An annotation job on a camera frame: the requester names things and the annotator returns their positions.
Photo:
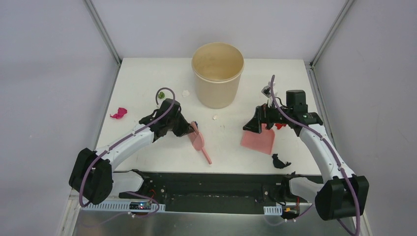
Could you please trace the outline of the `black paper scrap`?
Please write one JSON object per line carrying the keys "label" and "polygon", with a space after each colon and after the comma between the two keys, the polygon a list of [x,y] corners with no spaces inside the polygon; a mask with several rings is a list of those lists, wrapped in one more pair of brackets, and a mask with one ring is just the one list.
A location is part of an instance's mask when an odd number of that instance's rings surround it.
{"label": "black paper scrap", "polygon": [[280,159],[279,159],[279,157],[278,157],[278,154],[277,153],[274,153],[273,155],[272,155],[272,163],[273,163],[273,166],[275,167],[275,168],[277,168],[277,169],[284,169],[284,168],[286,168],[286,167],[288,167],[288,166],[290,166],[292,163],[291,162],[283,162],[283,161],[281,161]]}

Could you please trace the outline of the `beige paper bucket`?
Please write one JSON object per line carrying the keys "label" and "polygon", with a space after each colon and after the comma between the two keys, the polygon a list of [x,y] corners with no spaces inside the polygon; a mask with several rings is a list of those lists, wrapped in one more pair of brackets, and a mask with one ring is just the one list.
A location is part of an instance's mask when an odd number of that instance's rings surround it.
{"label": "beige paper bucket", "polygon": [[229,106],[235,99],[244,69],[242,53],[234,46],[212,42],[199,47],[191,60],[195,93],[212,109]]}

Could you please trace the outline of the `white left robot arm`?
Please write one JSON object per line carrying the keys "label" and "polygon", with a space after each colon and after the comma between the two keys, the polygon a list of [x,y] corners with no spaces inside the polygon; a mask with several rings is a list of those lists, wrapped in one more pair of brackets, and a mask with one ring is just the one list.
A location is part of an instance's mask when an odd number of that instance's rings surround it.
{"label": "white left robot arm", "polygon": [[150,186],[137,170],[116,172],[116,168],[138,150],[153,144],[169,131],[182,137],[195,131],[181,114],[180,103],[165,99],[160,107],[118,140],[90,150],[85,148],[77,156],[69,186],[78,191],[81,199],[97,205],[109,196],[132,192],[138,199],[149,195]]}

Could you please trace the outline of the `pink hand brush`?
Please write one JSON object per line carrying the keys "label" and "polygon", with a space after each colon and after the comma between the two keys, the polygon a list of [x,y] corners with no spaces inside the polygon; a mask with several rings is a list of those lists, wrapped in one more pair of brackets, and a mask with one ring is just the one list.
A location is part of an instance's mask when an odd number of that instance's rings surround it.
{"label": "pink hand brush", "polygon": [[190,125],[193,128],[193,131],[189,133],[187,136],[189,140],[191,141],[192,146],[194,147],[196,151],[201,151],[206,161],[208,162],[208,164],[211,165],[212,160],[205,149],[205,140],[204,140],[202,133],[200,132],[198,128],[197,122],[192,121]]}

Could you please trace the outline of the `red paper scrap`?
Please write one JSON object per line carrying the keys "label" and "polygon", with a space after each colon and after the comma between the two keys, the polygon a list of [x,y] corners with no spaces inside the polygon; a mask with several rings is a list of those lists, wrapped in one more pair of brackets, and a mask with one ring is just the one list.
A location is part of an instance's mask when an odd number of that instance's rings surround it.
{"label": "red paper scrap", "polygon": [[280,130],[281,128],[286,127],[287,125],[282,123],[276,123],[274,126],[277,128],[277,130]]}

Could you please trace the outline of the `pink dustpan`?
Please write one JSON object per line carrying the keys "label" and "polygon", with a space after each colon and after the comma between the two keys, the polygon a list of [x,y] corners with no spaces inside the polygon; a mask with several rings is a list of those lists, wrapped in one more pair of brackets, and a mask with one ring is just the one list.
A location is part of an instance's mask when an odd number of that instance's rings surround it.
{"label": "pink dustpan", "polygon": [[266,129],[266,125],[262,124],[262,131],[260,134],[244,131],[240,145],[254,151],[271,155],[274,140],[275,132],[272,129]]}

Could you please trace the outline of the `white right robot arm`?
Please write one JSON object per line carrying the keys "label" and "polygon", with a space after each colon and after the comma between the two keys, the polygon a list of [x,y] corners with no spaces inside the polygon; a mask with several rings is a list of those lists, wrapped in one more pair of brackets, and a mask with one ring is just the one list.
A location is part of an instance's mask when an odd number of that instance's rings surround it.
{"label": "white right robot arm", "polygon": [[316,112],[309,112],[305,91],[286,92],[286,105],[279,103],[271,88],[262,94],[268,102],[257,106],[253,118],[243,126],[250,134],[261,134],[276,124],[286,124],[307,146],[322,175],[323,183],[315,183],[302,175],[291,174],[281,182],[278,195],[290,202],[301,197],[314,203],[318,215],[325,221],[363,215],[369,182],[358,176],[343,161],[328,140],[326,129]]}

